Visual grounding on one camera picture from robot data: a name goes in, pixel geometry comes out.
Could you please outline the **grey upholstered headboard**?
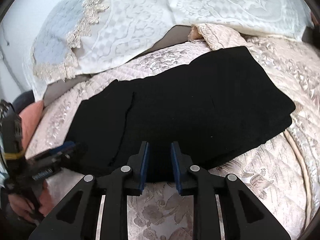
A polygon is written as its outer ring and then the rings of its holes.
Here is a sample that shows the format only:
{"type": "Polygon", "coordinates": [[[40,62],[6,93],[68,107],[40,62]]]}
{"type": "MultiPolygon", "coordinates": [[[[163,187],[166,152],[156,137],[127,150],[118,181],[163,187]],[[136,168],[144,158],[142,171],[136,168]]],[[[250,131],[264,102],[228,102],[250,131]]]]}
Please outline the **grey upholstered headboard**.
{"type": "Polygon", "coordinates": [[[273,36],[251,36],[217,24],[176,26],[142,56],[89,77],[76,77],[49,85],[44,105],[49,106],[73,87],[80,89],[75,101],[98,94],[113,80],[132,80],[159,74],[187,64],[210,50],[246,46],[272,81],[289,93],[302,93],[305,101],[319,107],[319,49],[306,43],[273,36]]]}

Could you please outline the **salmon pink pillow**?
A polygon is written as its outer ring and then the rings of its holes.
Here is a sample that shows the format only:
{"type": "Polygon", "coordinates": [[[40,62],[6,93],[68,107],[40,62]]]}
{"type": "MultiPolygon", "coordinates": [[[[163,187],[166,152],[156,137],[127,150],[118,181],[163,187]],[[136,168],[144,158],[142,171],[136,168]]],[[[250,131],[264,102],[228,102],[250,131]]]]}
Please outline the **salmon pink pillow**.
{"type": "MultiPolygon", "coordinates": [[[[29,142],[31,141],[40,122],[43,106],[44,104],[41,100],[27,106],[19,114],[20,118],[22,119],[22,146],[24,150],[27,149],[29,142]]],[[[41,190],[41,194],[38,198],[40,202],[39,212],[46,217],[46,215],[48,215],[48,213],[52,211],[54,207],[46,180],[43,181],[41,190]]],[[[31,214],[33,214],[35,211],[35,207],[30,200],[14,193],[8,195],[8,200],[12,210],[19,217],[22,217],[31,223],[35,223],[35,220],[31,217],[31,214]]]]}

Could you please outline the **pink quilted floral bedspread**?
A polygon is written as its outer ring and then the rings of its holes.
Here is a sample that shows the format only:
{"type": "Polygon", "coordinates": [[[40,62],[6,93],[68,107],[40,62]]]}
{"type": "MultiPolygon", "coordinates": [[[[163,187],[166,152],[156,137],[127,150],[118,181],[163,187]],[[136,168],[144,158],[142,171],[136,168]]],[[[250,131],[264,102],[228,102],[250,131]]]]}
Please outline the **pink quilted floral bedspread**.
{"type": "MultiPolygon", "coordinates": [[[[190,63],[212,50],[246,46],[296,110],[280,135],[210,170],[237,175],[273,213],[291,239],[298,239],[319,209],[319,50],[284,38],[240,36],[214,24],[192,27],[188,40],[159,49],[93,76],[51,103],[29,143],[31,158],[63,143],[80,102],[114,79],[159,74],[190,63]]],[[[129,239],[191,239],[192,197],[181,197],[170,183],[147,184],[140,197],[127,198],[129,239]]]]}

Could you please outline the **white lace headboard cover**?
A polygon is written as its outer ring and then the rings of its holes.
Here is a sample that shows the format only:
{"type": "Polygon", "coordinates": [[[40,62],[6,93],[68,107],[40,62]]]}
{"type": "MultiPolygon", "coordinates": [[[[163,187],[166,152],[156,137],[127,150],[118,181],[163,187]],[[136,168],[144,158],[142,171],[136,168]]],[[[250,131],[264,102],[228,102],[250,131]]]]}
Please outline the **white lace headboard cover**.
{"type": "Polygon", "coordinates": [[[29,84],[42,99],[53,83],[121,66],[174,26],[199,23],[294,40],[313,25],[304,0],[61,0],[31,46],[29,84]]]}

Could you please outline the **black pants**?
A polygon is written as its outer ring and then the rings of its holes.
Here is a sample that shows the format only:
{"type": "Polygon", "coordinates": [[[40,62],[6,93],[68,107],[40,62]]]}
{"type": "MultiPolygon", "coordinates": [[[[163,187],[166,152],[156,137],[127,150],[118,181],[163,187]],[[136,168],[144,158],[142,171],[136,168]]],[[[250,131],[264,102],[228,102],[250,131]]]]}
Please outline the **black pants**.
{"type": "Polygon", "coordinates": [[[84,149],[67,168],[108,175],[146,141],[149,181],[173,176],[172,142],[209,170],[277,136],[294,110],[246,47],[210,51],[155,76],[114,80],[82,101],[66,140],[84,149]]]}

